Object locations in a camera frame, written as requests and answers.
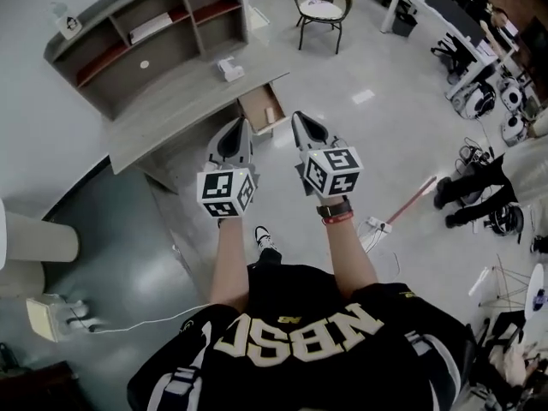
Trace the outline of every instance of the red wristband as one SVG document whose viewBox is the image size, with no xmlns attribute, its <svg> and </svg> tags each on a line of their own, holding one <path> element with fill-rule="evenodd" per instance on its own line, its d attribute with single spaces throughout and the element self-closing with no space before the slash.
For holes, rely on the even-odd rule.
<svg viewBox="0 0 548 411">
<path fill-rule="evenodd" d="M 354 216 L 353 211 L 347 211 L 346 213 L 343 213 L 342 215 L 337 215 L 334 217 L 324 217 L 322 219 L 322 222 L 324 225 L 327 225 L 328 223 L 341 223 L 342 221 L 346 221 L 347 219 L 350 219 Z"/>
</svg>

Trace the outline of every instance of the wicker chair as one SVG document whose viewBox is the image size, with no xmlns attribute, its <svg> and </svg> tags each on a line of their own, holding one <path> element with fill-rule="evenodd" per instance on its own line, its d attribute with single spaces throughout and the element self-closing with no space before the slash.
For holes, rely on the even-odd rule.
<svg viewBox="0 0 548 411">
<path fill-rule="evenodd" d="M 312 23 L 331 24 L 331 30 L 337 28 L 339 30 L 339 39 L 337 41 L 337 52 L 339 53 L 339 45 L 341 44 L 341 37 L 343 35 L 343 20 L 348 15 L 348 12 L 352 9 L 352 0 L 344 0 L 345 8 L 340 9 L 333 4 L 334 0 L 306 0 L 304 3 L 299 4 L 299 0 L 295 0 L 297 9 L 301 14 L 301 18 L 297 23 L 297 27 L 301 24 L 301 42 L 299 43 L 299 50 L 302 48 L 302 38 L 305 32 L 305 25 Z"/>
</svg>

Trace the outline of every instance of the wall outlet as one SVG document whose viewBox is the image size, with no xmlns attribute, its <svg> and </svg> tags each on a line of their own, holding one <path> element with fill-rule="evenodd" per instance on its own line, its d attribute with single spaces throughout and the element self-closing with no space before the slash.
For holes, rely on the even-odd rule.
<svg viewBox="0 0 548 411">
<path fill-rule="evenodd" d="M 386 223 L 385 221 L 381 221 L 380 219 L 376 219 L 373 216 L 370 216 L 367 219 L 367 223 L 371 225 L 374 229 L 379 229 L 383 231 L 384 233 L 392 232 L 392 226 L 389 223 Z"/>
</svg>

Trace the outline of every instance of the white sneaker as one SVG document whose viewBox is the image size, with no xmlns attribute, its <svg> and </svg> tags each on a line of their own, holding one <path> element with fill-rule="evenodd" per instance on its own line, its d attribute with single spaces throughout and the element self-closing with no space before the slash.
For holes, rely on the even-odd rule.
<svg viewBox="0 0 548 411">
<path fill-rule="evenodd" d="M 257 247 L 259 247 L 259 253 L 262 253 L 265 248 L 272 248 L 273 250 L 278 251 L 276 245 L 274 245 L 274 242 L 272 241 L 271 234 L 262 225 L 255 228 L 255 241 L 257 242 Z"/>
</svg>

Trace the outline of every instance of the wrist watch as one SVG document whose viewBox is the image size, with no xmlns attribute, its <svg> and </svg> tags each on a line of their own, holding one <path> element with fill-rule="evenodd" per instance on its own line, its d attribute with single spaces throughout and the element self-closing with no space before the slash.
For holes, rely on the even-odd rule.
<svg viewBox="0 0 548 411">
<path fill-rule="evenodd" d="M 348 197 L 344 195 L 342 198 L 344 199 L 342 203 L 328 206 L 321 205 L 316 207 L 316 211 L 322 218 L 339 216 L 352 211 L 352 206 L 350 205 Z"/>
</svg>

